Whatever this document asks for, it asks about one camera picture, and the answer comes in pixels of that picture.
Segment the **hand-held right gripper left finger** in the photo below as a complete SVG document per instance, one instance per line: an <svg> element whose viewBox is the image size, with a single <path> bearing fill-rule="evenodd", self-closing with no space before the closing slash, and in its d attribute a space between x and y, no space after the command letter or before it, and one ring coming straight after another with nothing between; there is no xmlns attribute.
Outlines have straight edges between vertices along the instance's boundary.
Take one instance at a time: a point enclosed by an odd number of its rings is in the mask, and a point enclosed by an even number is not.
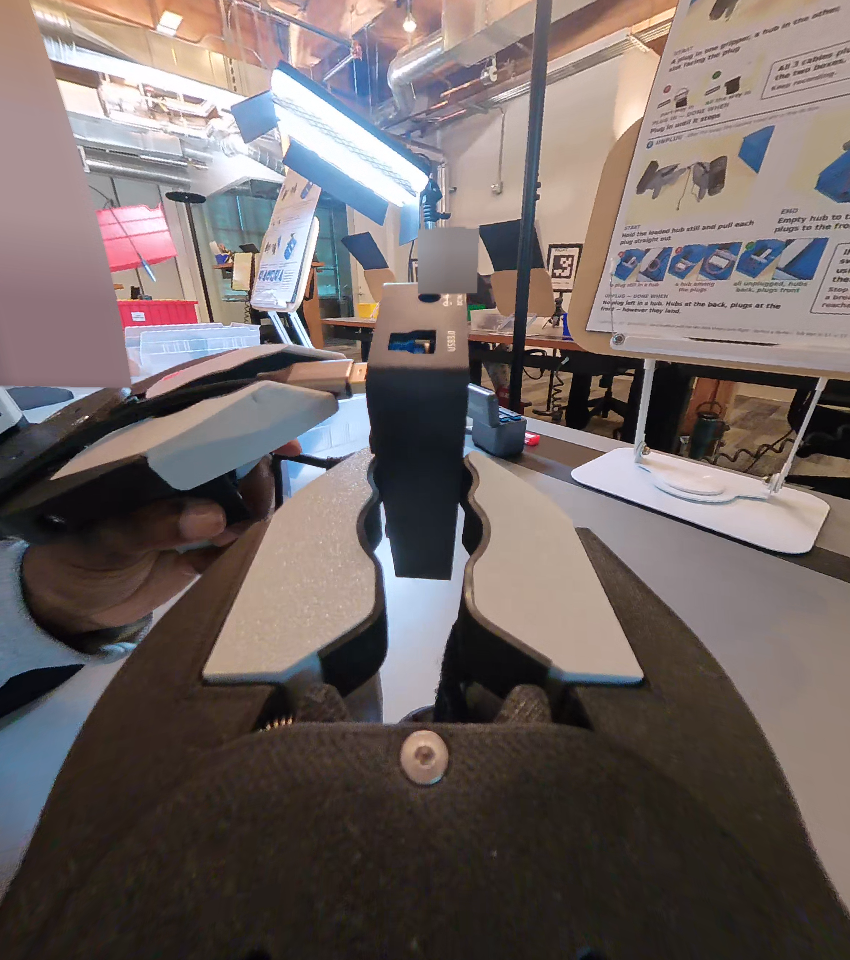
<svg viewBox="0 0 850 960"><path fill-rule="evenodd" d="M387 650L373 455L347 457L275 511L203 669L212 685L362 687Z"/></svg>

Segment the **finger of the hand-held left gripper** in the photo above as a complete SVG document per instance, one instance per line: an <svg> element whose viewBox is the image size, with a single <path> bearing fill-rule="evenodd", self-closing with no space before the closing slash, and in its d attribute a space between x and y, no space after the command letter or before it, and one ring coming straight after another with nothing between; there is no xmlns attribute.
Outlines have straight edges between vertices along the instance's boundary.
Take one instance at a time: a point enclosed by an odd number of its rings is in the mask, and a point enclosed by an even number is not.
<svg viewBox="0 0 850 960"><path fill-rule="evenodd" d="M337 405L324 390L261 381L115 431L49 480L87 481L143 459L172 489L187 491L261 460L335 414Z"/></svg>
<svg viewBox="0 0 850 960"><path fill-rule="evenodd" d="M143 397L153 399L193 385L271 374L297 363L343 361L346 356L298 344L266 343L231 349L174 366L143 380Z"/></svg>

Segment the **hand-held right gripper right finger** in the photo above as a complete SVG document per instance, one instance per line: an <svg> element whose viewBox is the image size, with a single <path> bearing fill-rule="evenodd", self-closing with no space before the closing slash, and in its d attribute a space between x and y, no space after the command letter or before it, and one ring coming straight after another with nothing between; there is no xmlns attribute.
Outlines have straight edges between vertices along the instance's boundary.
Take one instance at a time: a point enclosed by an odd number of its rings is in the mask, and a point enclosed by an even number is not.
<svg viewBox="0 0 850 960"><path fill-rule="evenodd" d="M484 687L634 686L644 672L572 519L478 451L463 542L460 654Z"/></svg>

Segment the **clear plastic bin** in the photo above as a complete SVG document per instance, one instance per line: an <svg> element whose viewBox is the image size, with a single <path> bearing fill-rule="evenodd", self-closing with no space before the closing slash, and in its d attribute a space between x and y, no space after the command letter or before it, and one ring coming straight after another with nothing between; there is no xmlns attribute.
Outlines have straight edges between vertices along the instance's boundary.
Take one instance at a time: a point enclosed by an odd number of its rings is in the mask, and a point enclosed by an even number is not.
<svg viewBox="0 0 850 960"><path fill-rule="evenodd" d="M265 344L299 345L284 341L262 342L262 329L254 324L195 323L147 326L125 330L126 351L134 394L143 395L143 380L180 364L240 348Z"/></svg>

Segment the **black usb hub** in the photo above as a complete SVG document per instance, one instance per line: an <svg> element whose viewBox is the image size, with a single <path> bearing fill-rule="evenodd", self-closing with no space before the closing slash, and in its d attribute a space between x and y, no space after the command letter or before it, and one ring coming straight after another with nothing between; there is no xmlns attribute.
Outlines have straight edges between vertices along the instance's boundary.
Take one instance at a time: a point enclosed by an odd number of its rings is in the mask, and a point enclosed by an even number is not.
<svg viewBox="0 0 850 960"><path fill-rule="evenodd" d="M366 397L374 481L397 577L448 581L469 386L464 294L383 285Z"/></svg>

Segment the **person's left hand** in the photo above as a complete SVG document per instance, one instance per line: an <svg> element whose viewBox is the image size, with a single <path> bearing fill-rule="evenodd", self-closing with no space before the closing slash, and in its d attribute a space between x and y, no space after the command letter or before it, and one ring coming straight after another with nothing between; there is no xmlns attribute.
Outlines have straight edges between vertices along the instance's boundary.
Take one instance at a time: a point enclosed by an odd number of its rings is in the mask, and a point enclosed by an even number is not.
<svg viewBox="0 0 850 960"><path fill-rule="evenodd" d="M215 502L178 496L28 546L19 573L23 610L37 628L73 646L152 614L268 518L271 459L263 457L239 482L250 520L229 524Z"/></svg>

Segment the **red storage tote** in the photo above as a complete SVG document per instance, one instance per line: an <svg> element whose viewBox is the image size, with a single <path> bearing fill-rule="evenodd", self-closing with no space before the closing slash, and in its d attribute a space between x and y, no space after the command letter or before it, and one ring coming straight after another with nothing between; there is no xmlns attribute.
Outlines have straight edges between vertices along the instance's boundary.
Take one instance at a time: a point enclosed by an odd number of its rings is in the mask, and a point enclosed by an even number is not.
<svg viewBox="0 0 850 960"><path fill-rule="evenodd" d="M178 327L199 323L195 301L181 299L119 299L119 316L127 330Z"/></svg>

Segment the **small grey box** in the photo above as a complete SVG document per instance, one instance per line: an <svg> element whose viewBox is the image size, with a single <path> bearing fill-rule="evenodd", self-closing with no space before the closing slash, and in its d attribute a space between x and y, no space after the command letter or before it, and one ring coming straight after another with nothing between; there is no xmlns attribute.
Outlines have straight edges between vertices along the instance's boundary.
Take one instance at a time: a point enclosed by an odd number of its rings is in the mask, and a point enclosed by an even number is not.
<svg viewBox="0 0 850 960"><path fill-rule="evenodd" d="M469 384L467 416L472 421L471 436L477 449L499 458L524 451L526 418L501 407L493 391Z"/></svg>

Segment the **red fabric panel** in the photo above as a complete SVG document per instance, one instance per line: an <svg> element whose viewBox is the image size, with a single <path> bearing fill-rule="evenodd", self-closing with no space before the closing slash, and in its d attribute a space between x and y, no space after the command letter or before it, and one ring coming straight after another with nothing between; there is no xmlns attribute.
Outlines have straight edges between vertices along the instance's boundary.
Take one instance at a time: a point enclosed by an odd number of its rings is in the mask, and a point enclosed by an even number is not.
<svg viewBox="0 0 850 960"><path fill-rule="evenodd" d="M149 269L178 256L160 205L105 208L95 216L111 273Z"/></svg>

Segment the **black floor lamp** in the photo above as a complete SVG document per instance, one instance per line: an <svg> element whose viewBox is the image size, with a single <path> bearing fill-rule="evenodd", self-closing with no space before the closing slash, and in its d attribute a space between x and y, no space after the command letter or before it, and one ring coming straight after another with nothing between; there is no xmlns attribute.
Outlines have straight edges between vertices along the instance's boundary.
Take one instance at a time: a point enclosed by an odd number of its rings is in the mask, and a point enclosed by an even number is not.
<svg viewBox="0 0 850 960"><path fill-rule="evenodd" d="M202 247L199 244L198 232L195 226L193 209L195 207L201 206L206 202L206 197L192 192L190 190L172 190L166 193L166 199L184 211L184 215L187 218L187 223L189 226L189 232L191 235L191 247L193 252L193 257L195 261L195 268L198 273L200 280L201 290L203 294L204 305L206 307L206 313L208 316L208 322L215 322L214 308L212 305L212 299L210 296L210 290L204 270L204 264L202 260Z"/></svg>

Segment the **studio light panel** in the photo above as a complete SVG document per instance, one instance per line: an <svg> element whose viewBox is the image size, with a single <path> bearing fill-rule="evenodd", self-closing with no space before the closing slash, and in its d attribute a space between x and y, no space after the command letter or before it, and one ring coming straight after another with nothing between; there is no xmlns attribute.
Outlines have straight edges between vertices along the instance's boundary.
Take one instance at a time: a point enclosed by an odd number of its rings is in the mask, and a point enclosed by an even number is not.
<svg viewBox="0 0 850 960"><path fill-rule="evenodd" d="M419 211L430 162L348 108L289 64L272 71L270 89L230 112L244 142L277 133L287 171L382 225L389 207Z"/></svg>

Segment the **black square marker tag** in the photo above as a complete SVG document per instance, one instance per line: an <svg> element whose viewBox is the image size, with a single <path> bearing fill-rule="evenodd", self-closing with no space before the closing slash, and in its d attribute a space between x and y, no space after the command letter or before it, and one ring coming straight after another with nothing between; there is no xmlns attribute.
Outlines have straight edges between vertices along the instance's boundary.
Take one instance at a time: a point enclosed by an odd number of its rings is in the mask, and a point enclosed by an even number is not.
<svg viewBox="0 0 850 960"><path fill-rule="evenodd" d="M547 270L551 289L555 294L571 293L581 261L583 244L550 244L547 253Z"/></svg>

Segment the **black stand pole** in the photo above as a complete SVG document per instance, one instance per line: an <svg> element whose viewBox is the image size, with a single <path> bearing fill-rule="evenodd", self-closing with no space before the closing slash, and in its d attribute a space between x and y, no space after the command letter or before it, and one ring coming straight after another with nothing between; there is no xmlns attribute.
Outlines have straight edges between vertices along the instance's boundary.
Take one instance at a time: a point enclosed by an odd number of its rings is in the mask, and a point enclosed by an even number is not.
<svg viewBox="0 0 850 960"><path fill-rule="evenodd" d="M519 230L512 359L509 377L509 408L516 413L522 407L524 361L527 341L527 316L531 271L535 249L535 215L539 198L539 166L542 142L544 102L547 90L552 1L535 3L530 80L526 162L523 183L522 216Z"/></svg>

